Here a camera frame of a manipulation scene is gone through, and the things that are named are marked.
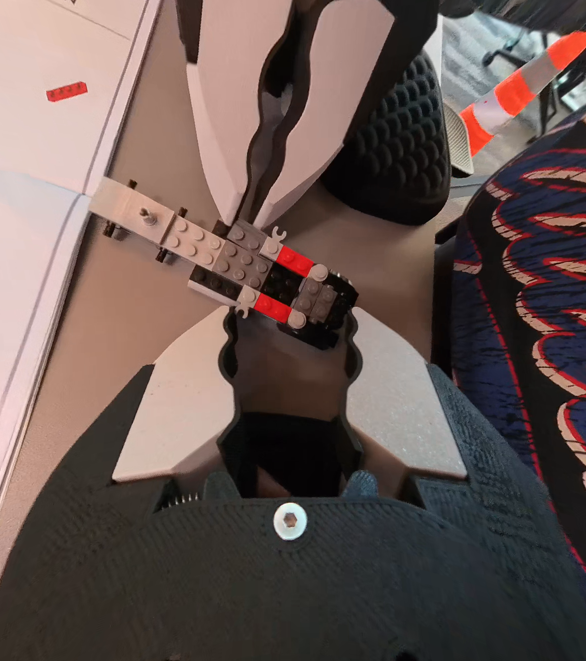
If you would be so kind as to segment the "black dimpled wrist rest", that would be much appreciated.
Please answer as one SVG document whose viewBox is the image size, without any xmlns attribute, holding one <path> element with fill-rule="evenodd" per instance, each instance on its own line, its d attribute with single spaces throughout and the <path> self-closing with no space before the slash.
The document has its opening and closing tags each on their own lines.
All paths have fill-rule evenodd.
<svg viewBox="0 0 586 661">
<path fill-rule="evenodd" d="M 321 176 L 343 204 L 420 226 L 448 199 L 451 164 L 440 82 L 422 50 Z"/>
</svg>

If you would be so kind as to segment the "person's dark trousers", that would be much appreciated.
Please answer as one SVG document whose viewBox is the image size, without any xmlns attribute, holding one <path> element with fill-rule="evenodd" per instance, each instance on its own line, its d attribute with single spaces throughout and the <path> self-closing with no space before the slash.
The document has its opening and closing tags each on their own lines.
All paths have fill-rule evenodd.
<svg viewBox="0 0 586 661">
<path fill-rule="evenodd" d="M 454 273 L 455 229 L 452 235 L 440 233 L 443 242 L 435 246 L 432 284 L 432 319 L 430 361 L 450 381 L 452 369 L 452 282 Z"/>
</svg>

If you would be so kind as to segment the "black metal stand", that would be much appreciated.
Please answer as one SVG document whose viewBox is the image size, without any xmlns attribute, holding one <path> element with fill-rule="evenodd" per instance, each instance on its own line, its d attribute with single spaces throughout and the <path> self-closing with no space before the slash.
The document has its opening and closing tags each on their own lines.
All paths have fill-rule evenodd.
<svg viewBox="0 0 586 661">
<path fill-rule="evenodd" d="M 584 81 L 586 81 L 586 61 L 578 61 L 563 70 L 542 90 L 539 94 L 542 133 L 547 129 L 548 121 L 557 115 L 561 98 Z"/>
</svg>

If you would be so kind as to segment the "grey desk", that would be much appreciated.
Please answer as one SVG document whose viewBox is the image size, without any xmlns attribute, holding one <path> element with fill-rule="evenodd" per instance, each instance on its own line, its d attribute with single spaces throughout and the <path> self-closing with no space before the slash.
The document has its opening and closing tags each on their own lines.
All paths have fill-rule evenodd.
<svg viewBox="0 0 586 661">
<path fill-rule="evenodd" d="M 109 176 L 212 227 L 219 214 L 194 131 L 176 5 L 157 15 Z M 40 392 L 0 505 L 0 577 L 24 519 L 61 458 L 142 366 L 217 308 L 187 286 L 191 266 L 156 261 L 138 237 L 86 229 Z M 431 353 L 435 222 L 398 225 L 355 211 L 320 182 L 280 222 L 286 244 L 347 276 L 358 307 Z M 330 420 L 345 388 L 345 345 L 320 352 L 249 314 L 239 321 L 244 411 Z"/>
</svg>

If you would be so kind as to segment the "person's printed dark shirt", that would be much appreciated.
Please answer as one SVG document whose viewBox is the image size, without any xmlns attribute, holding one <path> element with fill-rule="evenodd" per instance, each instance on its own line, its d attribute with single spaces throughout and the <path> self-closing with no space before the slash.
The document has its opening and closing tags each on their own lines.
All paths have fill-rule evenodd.
<svg viewBox="0 0 586 661">
<path fill-rule="evenodd" d="M 586 601 L 586 106 L 471 199 L 451 324 L 454 382 L 545 484 Z"/>
</svg>

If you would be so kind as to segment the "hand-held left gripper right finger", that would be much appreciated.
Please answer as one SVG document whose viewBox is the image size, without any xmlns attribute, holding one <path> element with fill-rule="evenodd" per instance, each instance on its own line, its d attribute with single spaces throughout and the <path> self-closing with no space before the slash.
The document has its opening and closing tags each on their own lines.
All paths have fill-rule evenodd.
<svg viewBox="0 0 586 661">
<path fill-rule="evenodd" d="M 464 480 L 427 361 L 365 310 L 354 307 L 349 320 L 345 419 L 364 449 L 365 468 L 400 481 L 410 473 Z"/>
</svg>

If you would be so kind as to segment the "orange white traffic cone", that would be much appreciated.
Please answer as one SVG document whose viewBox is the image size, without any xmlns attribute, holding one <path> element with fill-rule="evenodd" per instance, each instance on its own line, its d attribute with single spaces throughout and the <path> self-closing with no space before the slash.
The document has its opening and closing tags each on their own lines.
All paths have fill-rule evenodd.
<svg viewBox="0 0 586 661">
<path fill-rule="evenodd" d="M 460 112 L 473 157 L 586 49 L 586 30 L 562 36 Z"/>
</svg>

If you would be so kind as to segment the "white mesh chair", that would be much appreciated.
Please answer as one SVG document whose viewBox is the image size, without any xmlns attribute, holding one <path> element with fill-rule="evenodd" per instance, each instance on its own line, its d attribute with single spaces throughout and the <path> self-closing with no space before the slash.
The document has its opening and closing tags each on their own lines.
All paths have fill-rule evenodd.
<svg viewBox="0 0 586 661">
<path fill-rule="evenodd" d="M 454 178 L 471 177 L 474 175 L 474 166 L 470 136 L 465 121 L 446 103 L 443 103 L 443 115 L 452 176 Z"/>
</svg>

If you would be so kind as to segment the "open building instruction booklet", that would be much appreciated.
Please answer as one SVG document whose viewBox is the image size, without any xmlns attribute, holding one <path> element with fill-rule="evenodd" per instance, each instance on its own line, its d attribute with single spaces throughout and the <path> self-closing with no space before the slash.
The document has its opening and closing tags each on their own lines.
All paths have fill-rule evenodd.
<svg viewBox="0 0 586 661">
<path fill-rule="evenodd" d="M 0 497 L 160 1 L 0 1 Z"/>
</svg>

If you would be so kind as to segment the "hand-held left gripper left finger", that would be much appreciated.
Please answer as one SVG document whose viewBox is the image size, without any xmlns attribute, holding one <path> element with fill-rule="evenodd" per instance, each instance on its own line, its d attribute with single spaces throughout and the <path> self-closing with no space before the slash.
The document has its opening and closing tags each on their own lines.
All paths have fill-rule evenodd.
<svg viewBox="0 0 586 661">
<path fill-rule="evenodd" d="M 217 445 L 234 423 L 233 310 L 219 307 L 155 361 L 112 478 L 127 483 L 174 477 L 203 483 L 225 470 Z"/>
</svg>

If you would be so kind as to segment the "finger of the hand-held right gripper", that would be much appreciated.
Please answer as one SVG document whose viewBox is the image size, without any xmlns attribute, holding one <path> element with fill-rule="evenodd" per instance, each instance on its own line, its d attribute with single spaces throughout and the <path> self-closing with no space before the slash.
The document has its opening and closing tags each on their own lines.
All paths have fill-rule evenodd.
<svg viewBox="0 0 586 661">
<path fill-rule="evenodd" d="M 303 1 L 186 1 L 189 97 L 220 219 L 271 227 L 300 195 Z"/>
<path fill-rule="evenodd" d="M 380 1 L 330 1 L 312 16 L 272 162 L 256 189 L 255 227 L 279 219 L 340 151 L 394 21 Z"/>
</svg>

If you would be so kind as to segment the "grey red toy brick car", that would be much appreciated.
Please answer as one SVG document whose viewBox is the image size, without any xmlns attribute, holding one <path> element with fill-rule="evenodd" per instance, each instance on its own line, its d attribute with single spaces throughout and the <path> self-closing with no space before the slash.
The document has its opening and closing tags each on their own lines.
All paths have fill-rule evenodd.
<svg viewBox="0 0 586 661">
<path fill-rule="evenodd" d="M 104 221 L 103 235 L 139 237 L 152 244 L 156 261 L 192 266 L 190 289 L 243 316 L 256 311 L 278 329 L 319 350 L 334 348 L 358 299 L 348 278 L 284 245 L 286 232 L 271 234 L 243 220 L 216 221 L 212 229 L 167 208 L 137 190 L 101 179 L 89 204 Z"/>
</svg>

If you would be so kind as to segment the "office chair base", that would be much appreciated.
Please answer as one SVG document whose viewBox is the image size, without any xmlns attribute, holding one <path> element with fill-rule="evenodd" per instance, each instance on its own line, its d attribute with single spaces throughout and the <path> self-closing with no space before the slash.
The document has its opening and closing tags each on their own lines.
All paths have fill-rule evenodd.
<svg viewBox="0 0 586 661">
<path fill-rule="evenodd" d="M 516 69 L 519 69 L 531 61 L 530 58 L 520 57 L 513 53 L 514 48 L 520 44 L 520 41 L 528 36 L 532 32 L 529 28 L 521 28 L 519 34 L 508 39 L 504 45 L 500 48 L 497 48 L 493 51 L 487 52 L 481 59 L 481 65 L 483 67 L 489 67 L 495 61 L 497 57 L 503 59 L 509 64 L 513 65 Z"/>
</svg>

